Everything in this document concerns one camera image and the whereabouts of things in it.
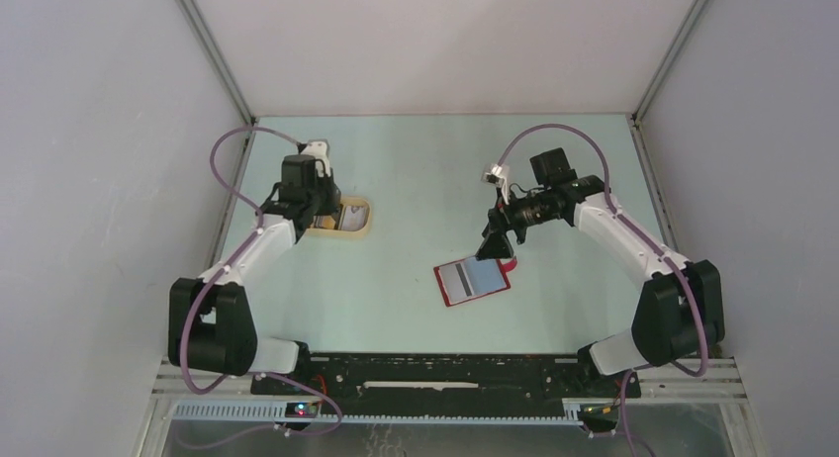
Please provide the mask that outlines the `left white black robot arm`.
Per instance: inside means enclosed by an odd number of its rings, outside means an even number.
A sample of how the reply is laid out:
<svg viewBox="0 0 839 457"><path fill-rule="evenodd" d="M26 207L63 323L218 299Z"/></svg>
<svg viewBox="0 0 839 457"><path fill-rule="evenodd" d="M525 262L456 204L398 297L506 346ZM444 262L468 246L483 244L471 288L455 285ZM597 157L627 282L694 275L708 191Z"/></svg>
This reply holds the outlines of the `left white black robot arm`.
<svg viewBox="0 0 839 457"><path fill-rule="evenodd" d="M281 179L256 210L249 236L232 256L197 278L180 278L170 289L168 353L185 369L229 376L273 372L289 394L313 381L312 366L301 360L303 343L272 337L258 329L262 306L247 288L265 278L281 255L293 248L319 216L339 209L340 191L323 140L307 143L282 162Z"/></svg>

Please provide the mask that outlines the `red leather card holder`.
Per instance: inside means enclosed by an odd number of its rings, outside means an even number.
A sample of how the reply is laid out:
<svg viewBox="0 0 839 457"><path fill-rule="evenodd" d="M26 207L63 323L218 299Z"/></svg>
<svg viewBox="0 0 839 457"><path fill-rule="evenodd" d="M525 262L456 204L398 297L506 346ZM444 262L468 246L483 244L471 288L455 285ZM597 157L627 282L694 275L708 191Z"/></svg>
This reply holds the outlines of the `red leather card holder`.
<svg viewBox="0 0 839 457"><path fill-rule="evenodd" d="M433 268L443 303L451 308L508 290L517 259L478 260L469 256Z"/></svg>

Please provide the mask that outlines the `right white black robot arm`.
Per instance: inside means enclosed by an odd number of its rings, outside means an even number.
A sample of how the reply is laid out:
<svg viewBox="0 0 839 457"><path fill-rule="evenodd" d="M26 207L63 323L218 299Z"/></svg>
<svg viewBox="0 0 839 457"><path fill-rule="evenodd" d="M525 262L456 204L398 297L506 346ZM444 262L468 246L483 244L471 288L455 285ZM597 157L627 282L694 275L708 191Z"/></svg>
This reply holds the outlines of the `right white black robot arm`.
<svg viewBox="0 0 839 457"><path fill-rule="evenodd" d="M562 220L607 251L640 290L628 330L580 349L584 362L575 380L582 392L599 396L613 385L615 374L705 355L724 338L721 278L710 261L691 261L652 238L601 178L578 176L563 149L533 156L530 165L538 186L521 197L510 189L507 165L491 164L483 172L497 199L477 259L511 259L510 232L522 244L528 228Z"/></svg>

